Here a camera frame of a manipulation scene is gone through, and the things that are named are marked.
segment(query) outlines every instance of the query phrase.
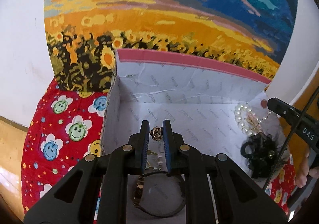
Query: triangular cutout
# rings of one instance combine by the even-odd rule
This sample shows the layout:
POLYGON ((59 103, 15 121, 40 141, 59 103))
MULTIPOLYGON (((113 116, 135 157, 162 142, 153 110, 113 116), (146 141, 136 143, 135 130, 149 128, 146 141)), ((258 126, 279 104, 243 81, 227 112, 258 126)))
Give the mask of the triangular cutout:
POLYGON ((240 202, 245 203, 257 198, 257 193, 234 171, 229 171, 240 202))
POLYGON ((66 203, 71 203, 74 199, 82 175, 82 171, 76 171, 66 183, 55 192, 54 197, 66 203))

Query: painting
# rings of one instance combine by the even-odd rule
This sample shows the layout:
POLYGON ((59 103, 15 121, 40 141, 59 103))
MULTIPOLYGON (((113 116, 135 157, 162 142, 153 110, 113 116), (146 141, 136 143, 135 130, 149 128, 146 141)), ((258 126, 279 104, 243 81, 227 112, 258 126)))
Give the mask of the painting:
POLYGON ((108 92, 118 48, 202 56, 273 79, 298 0, 44 0, 62 90, 108 92))

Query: wooden floor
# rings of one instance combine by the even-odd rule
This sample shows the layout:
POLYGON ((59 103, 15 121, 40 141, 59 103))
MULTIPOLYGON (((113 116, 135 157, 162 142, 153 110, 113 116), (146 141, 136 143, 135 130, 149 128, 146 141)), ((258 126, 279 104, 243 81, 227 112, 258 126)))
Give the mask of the wooden floor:
POLYGON ((26 132, 0 121, 0 194, 23 220, 21 159, 26 132))

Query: red fabric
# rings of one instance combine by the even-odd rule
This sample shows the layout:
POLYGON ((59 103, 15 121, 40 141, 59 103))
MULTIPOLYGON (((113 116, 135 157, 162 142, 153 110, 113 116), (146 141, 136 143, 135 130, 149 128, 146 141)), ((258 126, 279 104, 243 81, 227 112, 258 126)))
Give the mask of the red fabric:
POLYGON ((279 175, 269 184, 266 193, 272 198, 279 207, 288 215, 289 209, 287 207, 287 199, 290 197, 291 192, 295 188, 295 168, 293 166, 292 155, 290 160, 279 175))
POLYGON ((51 82, 38 103, 23 148, 21 180, 25 213, 85 154, 99 155, 105 111, 102 107, 99 107, 101 111, 94 108, 93 103, 99 97, 104 104, 105 93, 61 91, 55 79, 51 82), (84 132, 87 135, 74 141, 76 137, 70 138, 68 132, 70 127, 73 127, 72 135, 80 135, 78 140, 84 132))

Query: black scrunchie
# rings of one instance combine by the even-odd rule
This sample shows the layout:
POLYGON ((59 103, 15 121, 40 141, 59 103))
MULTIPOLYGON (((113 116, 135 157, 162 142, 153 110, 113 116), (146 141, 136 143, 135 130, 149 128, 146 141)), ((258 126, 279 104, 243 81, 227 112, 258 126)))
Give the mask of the black scrunchie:
POLYGON ((276 143, 271 135, 259 132, 243 144, 240 153, 249 160, 248 167, 253 171, 251 178, 267 178, 277 158, 276 143), (251 148, 251 154, 246 153, 247 146, 251 148))

